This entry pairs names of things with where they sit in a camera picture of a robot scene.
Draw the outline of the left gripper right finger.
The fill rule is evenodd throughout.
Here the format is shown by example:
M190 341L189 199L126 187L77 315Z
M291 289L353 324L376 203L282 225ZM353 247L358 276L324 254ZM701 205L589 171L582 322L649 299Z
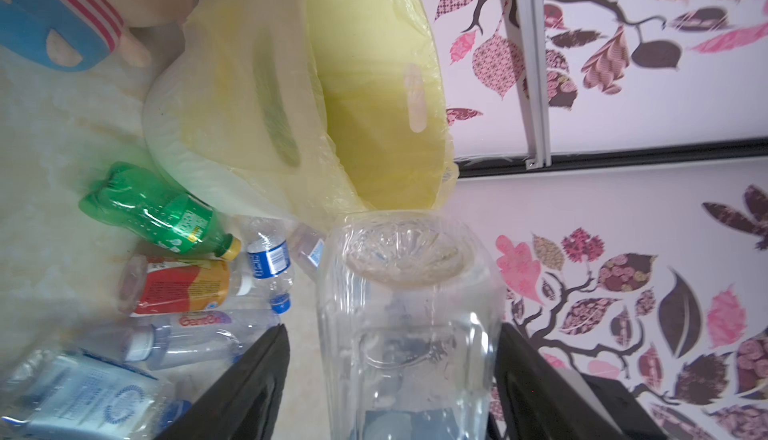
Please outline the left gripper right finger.
M624 437L509 323L501 327L494 378L512 439Z

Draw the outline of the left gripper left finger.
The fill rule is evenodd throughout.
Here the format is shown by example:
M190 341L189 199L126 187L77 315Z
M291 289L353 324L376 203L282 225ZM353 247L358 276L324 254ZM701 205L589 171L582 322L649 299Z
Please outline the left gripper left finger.
M285 325L268 329L161 440L269 440L290 363Z

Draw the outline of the clear square bottle green cap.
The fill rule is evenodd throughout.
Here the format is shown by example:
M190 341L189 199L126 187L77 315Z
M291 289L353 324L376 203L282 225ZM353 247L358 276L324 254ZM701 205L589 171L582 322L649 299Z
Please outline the clear square bottle green cap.
M339 220L316 282L331 437L484 438L505 298L491 255L457 220Z

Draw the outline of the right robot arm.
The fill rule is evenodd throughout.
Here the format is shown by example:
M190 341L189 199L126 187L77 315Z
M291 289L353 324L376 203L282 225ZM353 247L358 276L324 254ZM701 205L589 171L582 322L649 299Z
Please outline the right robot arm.
M590 411L609 424L622 439L668 439L651 416L618 380L558 371Z

